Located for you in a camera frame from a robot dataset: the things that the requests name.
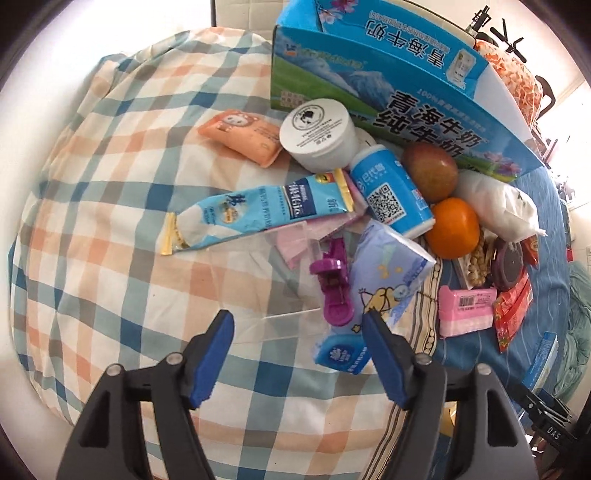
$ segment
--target dark round lid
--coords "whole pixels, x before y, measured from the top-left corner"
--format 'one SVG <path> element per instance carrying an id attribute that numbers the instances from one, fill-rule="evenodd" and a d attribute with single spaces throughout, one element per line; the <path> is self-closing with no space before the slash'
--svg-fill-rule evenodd
<path id="1" fill-rule="evenodd" d="M 521 244 L 495 241 L 495 253 L 491 262 L 492 281 L 499 290 L 508 291 L 517 285 L 523 269 Z"/>

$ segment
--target pink package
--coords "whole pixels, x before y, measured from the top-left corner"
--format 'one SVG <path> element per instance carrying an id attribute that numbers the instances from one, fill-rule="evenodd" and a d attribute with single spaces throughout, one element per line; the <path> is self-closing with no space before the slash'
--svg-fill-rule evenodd
<path id="1" fill-rule="evenodd" d="M 307 226 L 307 239 L 295 241 L 288 229 L 277 231 L 277 250 L 290 268 L 295 268 L 300 256 L 308 248 L 307 240 L 321 241 L 332 235 L 336 231 L 360 219 L 368 209 L 368 204 L 361 195 L 361 192 L 355 186 L 355 183 L 346 172 L 345 180 L 353 197 L 353 212 L 339 213 L 326 217 L 315 218 L 313 220 L 304 220 Z"/>
<path id="2" fill-rule="evenodd" d="M 481 290 L 439 289 L 439 335 L 454 337 L 492 327 L 496 288 Z"/>

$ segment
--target red packet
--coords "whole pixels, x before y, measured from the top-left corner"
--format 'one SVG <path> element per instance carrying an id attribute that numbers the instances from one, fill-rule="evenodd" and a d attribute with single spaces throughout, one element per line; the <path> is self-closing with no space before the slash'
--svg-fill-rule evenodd
<path id="1" fill-rule="evenodd" d="M 503 353 L 519 331 L 527 309 L 534 301 L 530 277 L 523 269 L 517 285 L 510 291 L 503 292 L 492 304 L 495 315 L 496 337 L 499 350 Z"/>
<path id="2" fill-rule="evenodd" d="M 536 270 L 540 267 L 540 252 L 538 251 L 538 236 L 534 235 L 521 242 L 523 260 Z"/>

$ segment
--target green cloth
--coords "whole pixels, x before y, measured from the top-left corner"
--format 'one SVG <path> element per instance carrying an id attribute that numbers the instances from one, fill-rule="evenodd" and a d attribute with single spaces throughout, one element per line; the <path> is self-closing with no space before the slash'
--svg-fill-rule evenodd
<path id="1" fill-rule="evenodd" d="M 580 262 L 570 266 L 570 318 L 554 396 L 567 402 L 579 386 L 591 355 L 591 277 Z"/>

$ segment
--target metal screw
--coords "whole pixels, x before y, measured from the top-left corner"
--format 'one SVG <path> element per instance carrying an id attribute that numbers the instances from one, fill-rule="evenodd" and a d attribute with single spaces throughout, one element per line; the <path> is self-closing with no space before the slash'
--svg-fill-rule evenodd
<path id="1" fill-rule="evenodd" d="M 492 373 L 492 368 L 490 368 L 487 364 L 478 364 L 476 366 L 476 371 L 481 375 L 490 375 Z"/>
<path id="2" fill-rule="evenodd" d="M 174 352 L 174 353 L 168 354 L 168 356 L 166 357 L 166 363 L 168 363 L 169 365 L 178 365 L 182 361 L 183 361 L 183 354 L 182 353 Z"/>
<path id="3" fill-rule="evenodd" d="M 110 377 L 116 377 L 121 373 L 123 368 L 119 364 L 112 364 L 107 367 L 107 375 Z"/>
<path id="4" fill-rule="evenodd" d="M 414 361 L 416 364 L 426 367 L 427 365 L 430 365 L 431 362 L 433 362 L 433 358 L 431 358 L 431 356 L 427 355 L 426 353 L 417 353 L 414 356 Z"/>

